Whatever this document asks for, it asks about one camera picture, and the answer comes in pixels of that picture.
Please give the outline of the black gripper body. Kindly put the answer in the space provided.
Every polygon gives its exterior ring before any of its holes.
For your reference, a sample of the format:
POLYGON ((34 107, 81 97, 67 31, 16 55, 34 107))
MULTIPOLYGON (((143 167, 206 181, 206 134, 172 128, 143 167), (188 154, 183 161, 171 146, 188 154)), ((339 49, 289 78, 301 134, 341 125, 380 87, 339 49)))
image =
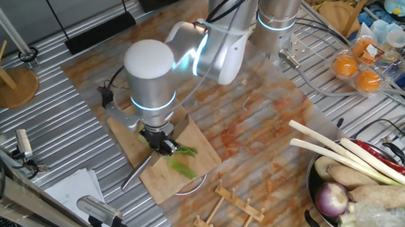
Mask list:
POLYGON ((145 138, 146 141, 161 141, 170 138, 173 134, 173 125, 170 122, 165 123, 162 126, 149 126, 144 125, 144 128, 141 130, 141 135, 145 138))

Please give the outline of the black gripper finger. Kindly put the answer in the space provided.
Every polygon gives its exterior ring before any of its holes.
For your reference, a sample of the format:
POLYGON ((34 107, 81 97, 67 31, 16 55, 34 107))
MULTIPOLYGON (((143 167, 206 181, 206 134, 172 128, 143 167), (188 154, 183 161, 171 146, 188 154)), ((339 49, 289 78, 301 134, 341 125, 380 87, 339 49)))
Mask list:
POLYGON ((160 139, 152 139, 147 141, 149 147, 153 150, 155 150, 157 153, 161 152, 161 143, 162 141, 160 139))
POLYGON ((160 142, 162 156, 173 155, 179 149, 179 144, 173 138, 166 138, 160 142))

